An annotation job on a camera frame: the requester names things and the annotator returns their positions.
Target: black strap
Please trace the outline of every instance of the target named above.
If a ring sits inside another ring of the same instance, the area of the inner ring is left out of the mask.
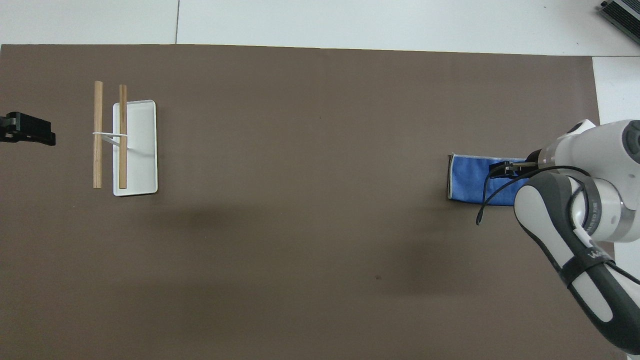
[[[569,261],[558,271],[558,275],[567,287],[583,272],[597,264],[612,261],[609,254],[599,247],[586,247],[577,254],[574,254]]]

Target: white rectangular plate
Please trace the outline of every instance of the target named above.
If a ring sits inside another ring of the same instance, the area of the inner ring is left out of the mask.
[[[113,132],[120,133],[120,104],[113,105]],[[113,146],[113,195],[155,193],[158,190],[156,103],[153,100],[127,102],[127,188],[120,189],[120,148]]]

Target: robotic arm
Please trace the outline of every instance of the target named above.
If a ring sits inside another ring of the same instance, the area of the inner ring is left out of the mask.
[[[640,354],[640,282],[595,243],[640,238],[640,120],[598,127],[585,120],[530,160],[540,170],[591,175],[537,173],[518,191],[515,215],[593,325]]]

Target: wooden dowel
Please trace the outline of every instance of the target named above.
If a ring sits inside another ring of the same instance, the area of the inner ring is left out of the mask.
[[[102,82],[93,83],[93,132],[102,132]],[[102,138],[93,134],[93,188],[102,188]]]
[[[120,134],[127,133],[127,85],[120,85]],[[127,188],[127,137],[120,137],[118,187]]]

